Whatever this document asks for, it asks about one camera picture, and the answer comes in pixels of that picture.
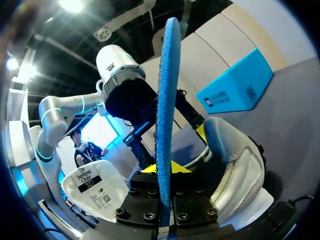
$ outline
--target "white sneaker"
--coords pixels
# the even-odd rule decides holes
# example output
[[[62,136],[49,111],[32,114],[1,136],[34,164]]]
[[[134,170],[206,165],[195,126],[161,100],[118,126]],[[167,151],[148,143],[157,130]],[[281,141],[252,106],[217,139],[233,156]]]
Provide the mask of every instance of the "white sneaker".
[[[224,175],[210,200],[218,210],[221,227],[238,230],[260,217],[274,198],[262,188],[265,167],[257,146],[244,133],[219,117],[204,123],[208,147],[226,164]]]

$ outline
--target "bolt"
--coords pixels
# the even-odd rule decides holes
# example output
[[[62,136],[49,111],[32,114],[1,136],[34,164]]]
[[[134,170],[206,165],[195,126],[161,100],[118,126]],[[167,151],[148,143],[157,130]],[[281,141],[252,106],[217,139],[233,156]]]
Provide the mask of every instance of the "bolt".
[[[151,212],[147,212],[147,213],[143,214],[143,218],[146,221],[152,221],[156,218],[156,216]]]
[[[206,214],[208,215],[208,217],[215,217],[217,215],[218,211],[215,208],[210,208]]]
[[[154,189],[150,189],[150,190],[148,191],[148,194],[149,194],[151,197],[153,197],[153,196],[155,196],[155,195],[157,194],[157,191],[154,190]]]
[[[123,218],[126,214],[126,210],[124,208],[117,208],[115,210],[115,214],[119,217],[119,218]]]
[[[134,187],[129,189],[129,193],[133,196],[136,196],[138,194],[138,190]]]
[[[179,196],[183,195],[184,193],[185,193],[185,192],[184,192],[183,190],[178,190],[178,191],[176,191],[176,194],[179,195]]]
[[[188,220],[188,219],[189,219],[189,216],[188,216],[188,214],[185,213],[185,212],[180,213],[180,214],[178,215],[178,220],[180,220],[180,221],[186,221],[186,220]]]
[[[197,194],[202,194],[204,192],[204,190],[201,187],[199,187],[197,190],[195,190],[195,192]]]

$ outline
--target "white robotic arm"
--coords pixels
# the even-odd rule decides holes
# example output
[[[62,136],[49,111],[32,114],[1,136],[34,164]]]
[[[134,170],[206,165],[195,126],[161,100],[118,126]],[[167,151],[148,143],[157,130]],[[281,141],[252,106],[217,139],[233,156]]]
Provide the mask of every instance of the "white robotic arm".
[[[136,78],[136,75],[143,80],[146,76],[139,64],[117,45],[103,47],[96,57],[96,65],[101,76],[96,85],[97,92],[69,97],[47,96],[39,104],[42,131],[38,137],[36,153],[42,161],[49,162],[52,159],[56,146],[64,137],[68,129],[64,117],[84,114],[94,107],[98,107],[102,115],[106,99],[115,87],[128,78]],[[119,72],[125,74],[121,79],[114,78]]]

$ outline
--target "ceiling light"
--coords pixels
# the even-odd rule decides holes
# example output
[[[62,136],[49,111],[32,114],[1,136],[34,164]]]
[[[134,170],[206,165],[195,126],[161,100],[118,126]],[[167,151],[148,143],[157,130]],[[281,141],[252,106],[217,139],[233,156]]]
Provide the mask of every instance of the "ceiling light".
[[[26,65],[20,68],[20,71],[22,72],[19,72],[18,77],[13,77],[13,82],[27,84],[31,78],[39,74],[36,67],[33,65]]]
[[[50,17],[47,21],[45,21],[44,23],[47,24],[49,22],[51,22],[54,18],[53,17]]]
[[[71,13],[79,13],[84,8],[83,0],[59,0],[59,4]]]
[[[9,58],[9,60],[6,61],[6,67],[11,71],[18,69],[19,67],[18,60],[14,57]]]

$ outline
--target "person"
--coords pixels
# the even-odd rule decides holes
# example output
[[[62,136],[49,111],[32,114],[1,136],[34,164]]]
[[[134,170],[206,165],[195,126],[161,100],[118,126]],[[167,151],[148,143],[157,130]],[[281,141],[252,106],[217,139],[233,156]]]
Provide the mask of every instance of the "person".
[[[90,162],[100,160],[101,157],[104,157],[109,151],[106,147],[102,150],[92,142],[82,141],[81,131],[79,129],[72,132],[70,137],[74,142],[74,160],[77,168]]]

